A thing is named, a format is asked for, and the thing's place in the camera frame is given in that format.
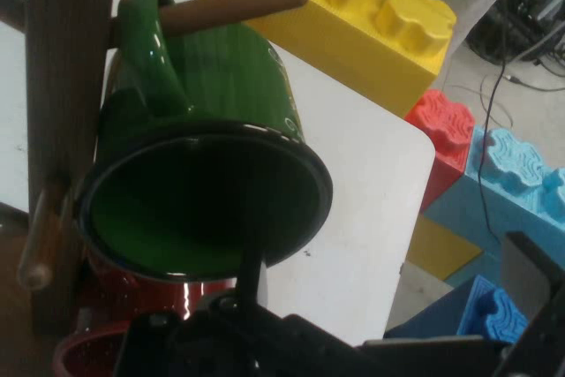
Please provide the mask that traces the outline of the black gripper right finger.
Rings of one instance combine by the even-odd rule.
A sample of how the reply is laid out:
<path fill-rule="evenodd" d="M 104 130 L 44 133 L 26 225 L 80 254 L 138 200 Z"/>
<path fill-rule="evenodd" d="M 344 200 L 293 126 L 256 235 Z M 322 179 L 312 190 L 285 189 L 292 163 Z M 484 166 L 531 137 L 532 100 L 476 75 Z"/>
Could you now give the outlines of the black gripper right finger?
<path fill-rule="evenodd" d="M 501 283 L 529 324 L 496 376 L 564 375 L 564 270 L 522 232 L 502 242 Z"/>

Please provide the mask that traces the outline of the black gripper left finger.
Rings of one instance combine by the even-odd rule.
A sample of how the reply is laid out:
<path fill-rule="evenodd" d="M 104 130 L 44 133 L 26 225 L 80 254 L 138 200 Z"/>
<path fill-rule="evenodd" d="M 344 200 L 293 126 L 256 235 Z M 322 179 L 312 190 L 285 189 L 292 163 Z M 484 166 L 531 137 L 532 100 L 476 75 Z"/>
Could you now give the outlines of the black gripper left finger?
<path fill-rule="evenodd" d="M 180 320 L 148 313 L 134 320 L 115 366 L 117 376 L 351 376 L 358 351 L 291 314 L 260 305 L 265 264 L 262 231 L 252 230 L 236 287 Z"/>

